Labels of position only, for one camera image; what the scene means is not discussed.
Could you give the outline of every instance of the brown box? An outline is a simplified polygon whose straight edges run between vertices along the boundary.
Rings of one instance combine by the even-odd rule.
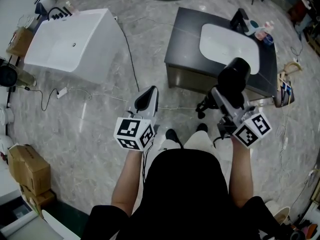
[[[29,29],[20,27],[14,33],[6,52],[12,55],[25,57],[33,38],[34,34]]]
[[[35,196],[26,186],[20,185],[20,189],[21,193],[25,195],[29,205],[41,216],[41,218],[44,218],[41,210],[56,200],[55,194],[51,190],[48,190],[38,196]]]
[[[50,164],[32,146],[14,146],[8,154],[9,171],[20,185],[35,196],[51,189]]]

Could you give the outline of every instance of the shoe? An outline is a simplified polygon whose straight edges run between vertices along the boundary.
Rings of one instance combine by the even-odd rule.
[[[205,123],[200,123],[196,128],[196,132],[199,131],[205,131],[206,133],[208,133],[208,126]]]
[[[178,135],[177,135],[177,133],[175,132],[174,129],[167,130],[166,133],[165,133],[165,138],[167,140],[172,140],[172,141],[178,143],[182,149],[184,148],[184,146],[181,144],[181,142],[180,142],[180,140],[178,138]]]

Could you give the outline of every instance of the white sink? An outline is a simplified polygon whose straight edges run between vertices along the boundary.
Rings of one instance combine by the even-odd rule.
[[[81,11],[78,15],[45,20],[24,63],[65,71],[101,84],[123,41],[124,35],[108,9]]]
[[[200,52],[207,59],[228,65],[234,58],[244,59],[251,75],[259,72],[258,45],[247,36],[213,24],[204,24],[200,36]]]

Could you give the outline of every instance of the floor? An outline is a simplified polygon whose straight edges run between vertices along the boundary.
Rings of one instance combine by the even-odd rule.
[[[293,59],[290,46],[301,49],[297,35],[286,12],[270,0],[59,0],[62,5],[70,1],[79,10],[109,8],[119,17],[136,70],[140,88],[155,85],[159,89],[159,106],[166,108],[194,108],[203,95],[179,88],[168,88],[164,58],[172,26],[179,7],[195,9],[231,19],[236,10],[244,8],[249,18],[264,23],[273,20],[276,40],[277,64],[281,70]],[[296,74],[293,88],[296,101],[283,109],[266,106],[263,112],[273,131],[252,150],[251,163],[254,194],[265,201],[275,200],[281,206],[291,207],[291,218],[297,218],[308,204],[317,183],[305,185],[313,168],[318,150],[320,129],[320,71],[319,57],[303,39],[299,57],[303,72]],[[44,92],[44,103],[53,88],[86,89],[91,94],[108,94],[128,100],[137,91],[127,45],[124,44],[113,61],[104,84],[94,85],[64,75],[58,71],[25,66],[37,78],[37,88]],[[40,93],[18,89],[12,94],[15,122],[9,126],[9,135],[20,144],[31,144],[50,163],[52,189],[64,202],[90,213],[94,205],[109,204],[116,181],[121,173],[126,151],[113,138],[117,117],[126,103],[99,95],[88,100],[82,91],[70,91],[61,99],[52,98],[46,112],[40,108]],[[213,140],[219,133],[219,111],[209,111],[203,121],[193,109],[160,109],[160,124],[154,152],[164,139],[167,129],[176,130],[185,143],[200,122],[209,126]],[[288,143],[282,150],[284,125],[287,121]],[[228,182],[231,171],[232,146],[229,140],[217,142],[217,154],[222,172]],[[142,189],[139,191],[139,204]]]

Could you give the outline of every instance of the person's right arm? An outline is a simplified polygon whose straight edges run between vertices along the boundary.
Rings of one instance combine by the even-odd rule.
[[[233,144],[233,159],[229,181],[229,194],[234,204],[242,208],[254,195],[250,149],[244,147],[233,136],[231,140]]]

